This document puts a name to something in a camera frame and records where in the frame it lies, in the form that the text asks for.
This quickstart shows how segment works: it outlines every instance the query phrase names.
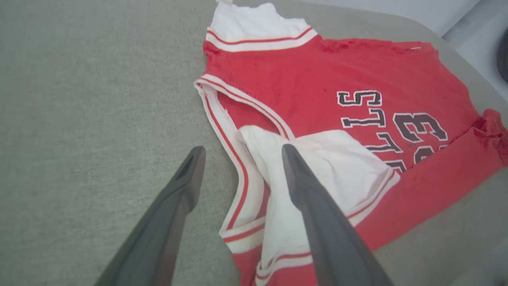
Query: gray fabric surface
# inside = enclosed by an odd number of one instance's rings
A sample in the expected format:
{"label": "gray fabric surface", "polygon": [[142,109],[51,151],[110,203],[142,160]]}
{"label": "gray fabric surface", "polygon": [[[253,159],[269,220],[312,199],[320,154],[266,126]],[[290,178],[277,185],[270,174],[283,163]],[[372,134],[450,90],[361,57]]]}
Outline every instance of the gray fabric surface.
{"label": "gray fabric surface", "polygon": [[506,286],[506,283],[508,283],[508,237],[486,253],[451,286]]}
{"label": "gray fabric surface", "polygon": [[[238,2],[256,5],[261,1]],[[195,145],[207,149],[174,285],[238,285],[217,232],[237,176],[193,81],[215,1],[0,2],[0,284],[91,285]],[[508,105],[400,17],[275,2],[325,38],[428,41],[479,111]],[[376,252],[398,285],[447,285],[508,235],[506,169]]]}

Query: white stripe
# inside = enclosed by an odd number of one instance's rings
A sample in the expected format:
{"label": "white stripe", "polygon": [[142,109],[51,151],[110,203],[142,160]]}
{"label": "white stripe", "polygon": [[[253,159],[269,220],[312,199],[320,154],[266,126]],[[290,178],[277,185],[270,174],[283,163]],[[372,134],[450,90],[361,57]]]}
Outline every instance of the white stripe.
{"label": "white stripe", "polygon": [[388,167],[386,168],[386,170],[388,171],[385,175],[385,177],[383,178],[383,180],[379,183],[379,186],[377,188],[377,191],[370,196],[370,198],[364,202],[362,202],[361,204],[358,204],[356,206],[354,206],[353,208],[351,208],[350,210],[347,210],[344,212],[344,215],[345,216],[350,216],[356,212],[358,212],[359,210],[363,209],[364,207],[370,205],[373,203],[373,201],[379,196],[381,196],[381,192],[386,188],[386,185],[388,184],[388,181],[390,180],[390,178],[392,177],[392,174],[395,172],[392,168]]}
{"label": "white stripe", "polygon": [[[222,79],[220,79],[216,76],[213,76],[211,74],[204,74],[201,78],[207,79],[209,81],[212,81],[214,83],[222,85],[223,87],[225,87],[227,89],[227,91],[224,92],[227,96],[229,96],[233,100],[236,100],[238,102],[243,102],[245,104],[248,104],[249,106],[254,107],[256,110],[258,110],[263,115],[265,115],[268,119],[270,119],[270,121],[279,130],[281,136],[285,137],[284,133],[282,132],[282,129],[284,129],[286,131],[286,133],[288,134],[289,140],[295,139],[295,136],[294,136],[293,132],[291,131],[291,128],[289,128],[289,126],[287,125],[287,123],[275,111],[273,111],[273,109],[268,107],[263,102],[255,99],[252,96],[248,95],[247,93],[225,83]],[[210,84],[209,82],[207,82],[205,80],[200,81],[199,79],[197,80],[197,82],[200,82],[203,84]]]}
{"label": "white stripe", "polygon": [[239,226],[239,227],[235,227],[231,230],[227,230],[227,231],[221,231],[221,237],[222,238],[228,238],[228,237],[232,237],[232,236],[236,236],[236,235],[240,235],[242,233],[246,233],[247,231],[253,229],[253,228],[256,228],[258,226],[260,226],[261,224],[264,224],[265,223],[265,217],[261,217],[261,218],[258,218],[257,220],[253,221],[253,222],[250,222],[248,224],[245,224],[245,225],[242,225],[242,226]]}
{"label": "white stripe", "polygon": [[208,120],[210,121],[210,124],[212,125],[215,133],[217,134],[217,137],[219,138],[220,142],[222,143],[224,149],[226,150],[227,154],[229,155],[229,158],[233,162],[238,172],[238,188],[235,194],[235,198],[233,199],[233,203],[231,204],[231,207],[228,211],[228,214],[226,215],[226,218],[220,230],[220,233],[224,233],[224,231],[227,230],[228,224],[233,218],[233,215],[240,203],[243,193],[243,187],[245,184],[245,178],[243,176],[243,171],[240,162],[237,161],[232,150],[230,150],[228,144],[222,137],[218,127],[215,125],[215,122],[211,117],[211,114],[206,104],[205,96],[208,98],[210,109],[214,114],[215,119],[217,120],[224,134],[231,143],[231,146],[235,149],[236,153],[238,154],[238,157],[244,164],[249,179],[245,202],[238,214],[237,219],[234,222],[233,228],[249,224],[256,220],[256,217],[261,208],[261,203],[263,202],[263,195],[265,190],[264,180],[261,174],[259,174],[259,171],[256,168],[254,161],[250,157],[250,154],[248,153],[246,147],[236,139],[235,135],[238,130],[236,129],[236,126],[233,124],[231,117],[229,117],[224,108],[219,104],[216,91],[213,90],[208,85],[203,85],[201,88],[197,83],[195,83],[195,86],[203,99],[203,104],[205,106],[205,111]]}
{"label": "white stripe", "polygon": [[283,50],[289,48],[296,48],[304,45],[317,35],[318,33],[314,29],[311,29],[299,39],[287,39],[279,41],[274,40],[270,42],[247,42],[237,44],[225,44],[219,41],[217,37],[215,37],[211,33],[206,33],[205,40],[212,43],[217,48],[229,52],[264,51],[264,50]]}
{"label": "white stripe", "polygon": [[309,254],[309,256],[300,257],[300,258],[284,258],[284,259],[281,259],[281,260],[276,261],[275,263],[273,263],[271,265],[271,267],[268,268],[267,270],[259,270],[259,264],[258,264],[258,266],[257,266],[257,269],[258,269],[257,274],[259,276],[264,277],[268,273],[270,273],[270,275],[268,275],[268,277],[266,277],[265,279],[259,279],[256,276],[256,285],[257,286],[264,286],[264,285],[266,285],[270,281],[270,278],[272,278],[272,275],[275,272],[277,272],[277,270],[280,270],[280,269],[283,269],[283,268],[304,266],[304,265],[311,264],[311,263],[312,263],[312,255]]}
{"label": "white stripe", "polygon": [[231,253],[245,253],[251,251],[263,243],[263,237],[265,236],[265,229],[262,228],[257,232],[244,237],[239,240],[227,242],[226,245],[229,247]]}
{"label": "white stripe", "polygon": [[364,218],[366,218],[376,207],[377,205],[379,204],[379,202],[381,201],[381,199],[383,199],[383,197],[388,193],[388,191],[393,187],[395,186],[395,184],[397,184],[400,180],[400,176],[398,173],[394,172],[394,175],[393,177],[386,183],[386,186],[382,189],[381,191],[381,194],[376,198],[376,200],[368,207],[366,208],[365,210],[363,210],[362,212],[360,212],[359,214],[355,215],[354,217],[351,217],[349,219],[349,222],[351,223],[352,226],[356,226],[358,225]]}

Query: white fabric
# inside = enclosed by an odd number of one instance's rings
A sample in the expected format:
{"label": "white fabric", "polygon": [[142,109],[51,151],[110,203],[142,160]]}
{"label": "white fabric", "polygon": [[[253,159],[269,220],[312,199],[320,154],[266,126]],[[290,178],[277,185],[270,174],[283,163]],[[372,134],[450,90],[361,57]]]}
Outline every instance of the white fabric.
{"label": "white fabric", "polygon": [[309,27],[304,19],[282,18],[271,3],[250,8],[219,1],[209,29],[223,41],[237,42],[293,38]]}
{"label": "white fabric", "polygon": [[270,261],[281,255],[310,251],[302,215],[291,202],[285,179],[282,164],[284,144],[296,147],[346,216],[356,215],[361,208],[372,205],[381,193],[386,193],[386,188],[399,180],[389,166],[342,130],[320,132],[289,141],[258,126],[244,126],[240,128],[238,137],[246,144],[271,188],[262,269],[269,267]]}

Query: white object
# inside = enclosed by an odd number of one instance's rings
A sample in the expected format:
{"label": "white object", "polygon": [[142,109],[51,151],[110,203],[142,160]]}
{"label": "white object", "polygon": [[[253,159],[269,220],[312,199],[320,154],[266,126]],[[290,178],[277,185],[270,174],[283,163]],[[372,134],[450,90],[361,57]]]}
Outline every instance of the white object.
{"label": "white object", "polygon": [[310,251],[301,212],[293,205],[282,163],[282,146],[292,144],[329,191],[352,225],[359,223],[399,180],[399,175],[342,130],[291,141],[258,126],[239,129],[256,166],[270,186],[261,265],[287,254]]}

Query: basketball jersey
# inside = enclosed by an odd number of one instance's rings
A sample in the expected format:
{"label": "basketball jersey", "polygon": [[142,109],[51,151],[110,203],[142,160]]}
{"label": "basketball jersey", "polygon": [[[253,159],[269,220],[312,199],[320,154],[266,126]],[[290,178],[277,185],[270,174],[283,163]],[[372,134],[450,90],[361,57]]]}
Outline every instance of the basketball jersey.
{"label": "basketball jersey", "polygon": [[195,86],[239,177],[219,234],[242,285],[316,284],[308,251],[262,257],[271,194],[239,136],[243,126],[289,142],[342,130],[396,170],[400,181],[361,218],[350,219],[371,250],[508,164],[500,114],[479,115],[467,87],[429,43],[323,39],[305,20],[279,16],[272,4],[219,1],[204,51],[207,69]]}

